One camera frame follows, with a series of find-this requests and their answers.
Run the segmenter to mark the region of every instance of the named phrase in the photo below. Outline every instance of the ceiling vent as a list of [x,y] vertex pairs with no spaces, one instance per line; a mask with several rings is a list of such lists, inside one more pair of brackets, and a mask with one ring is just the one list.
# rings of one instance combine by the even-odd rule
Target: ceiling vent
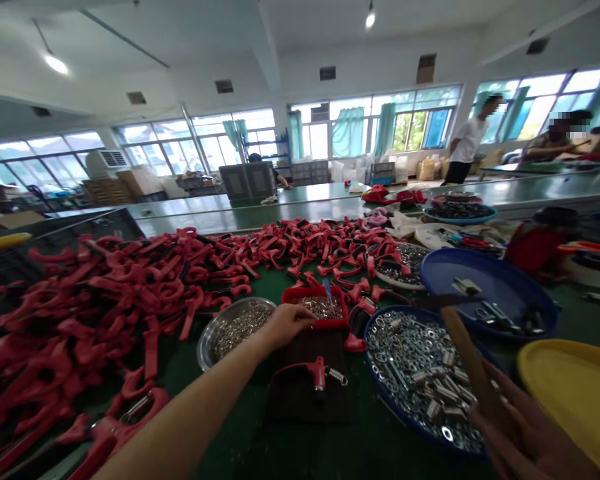
[[420,56],[418,62],[418,74],[416,75],[415,82],[420,85],[422,83],[433,82],[433,72],[435,70],[435,58],[438,56],[437,53],[430,55]]
[[320,81],[335,80],[335,67],[320,68]]
[[529,44],[527,55],[540,55],[547,48],[549,37],[534,40]]
[[233,84],[231,80],[216,80],[215,89],[218,93],[233,93]]
[[142,92],[127,92],[127,98],[132,105],[146,105],[147,99]]
[[43,107],[31,107],[31,110],[33,110],[33,113],[36,117],[44,118],[51,116],[51,112],[49,111],[49,109]]

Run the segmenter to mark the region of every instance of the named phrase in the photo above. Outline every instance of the tree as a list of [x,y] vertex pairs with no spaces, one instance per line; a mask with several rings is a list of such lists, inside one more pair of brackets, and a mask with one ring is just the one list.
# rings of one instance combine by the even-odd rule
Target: tree
[[407,144],[407,134],[409,133],[409,123],[411,122],[410,113],[401,113],[396,116],[395,132],[393,134],[393,149],[404,151]]
[[416,112],[413,114],[413,121],[411,122],[411,134],[409,135],[409,141],[407,142],[407,150],[420,150],[422,146],[422,137],[425,134],[425,124],[427,123],[428,112]]

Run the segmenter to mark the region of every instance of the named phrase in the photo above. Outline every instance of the human arm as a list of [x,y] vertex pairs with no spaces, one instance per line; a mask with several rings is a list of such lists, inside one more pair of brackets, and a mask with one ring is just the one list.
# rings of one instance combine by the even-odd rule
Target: human arm
[[549,157],[551,155],[560,155],[561,153],[572,153],[577,148],[576,145],[564,145],[563,147],[532,147],[525,150],[522,154],[522,159],[534,159],[534,158],[542,158]]
[[284,188],[286,188],[287,190],[291,190],[291,186],[290,186],[289,182],[287,182],[287,179],[284,178],[282,175],[277,176],[277,181],[278,181],[278,183],[281,183],[282,186]]
[[190,478],[258,364],[314,322],[304,307],[280,305],[258,332],[171,400],[94,479]]
[[509,403],[505,404],[520,432],[514,445],[473,405],[471,422],[480,428],[493,466],[504,480],[600,480],[600,469],[528,394],[504,373],[484,362]]

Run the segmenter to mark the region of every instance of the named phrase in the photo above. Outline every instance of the red plastic tray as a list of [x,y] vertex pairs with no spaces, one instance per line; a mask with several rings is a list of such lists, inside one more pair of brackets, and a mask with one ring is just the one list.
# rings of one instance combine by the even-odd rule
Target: red plastic tray
[[[340,301],[343,318],[318,320],[313,326],[314,330],[340,330],[347,326],[349,310],[345,302],[345,296],[339,287],[331,286],[331,294]],[[326,297],[327,291],[324,287],[299,287],[286,289],[282,294],[282,303],[294,303],[294,300],[302,297]]]

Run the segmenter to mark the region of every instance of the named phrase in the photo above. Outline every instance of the white t-shirt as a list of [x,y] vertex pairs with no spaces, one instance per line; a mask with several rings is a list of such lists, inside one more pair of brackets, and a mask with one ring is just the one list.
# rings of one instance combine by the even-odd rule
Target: white t-shirt
[[489,120],[480,120],[478,117],[467,120],[454,136],[454,139],[460,139],[460,143],[458,143],[458,146],[449,161],[471,163],[475,151],[478,148],[478,145],[480,145],[480,142],[482,142],[482,137],[485,136],[485,132],[488,128]]

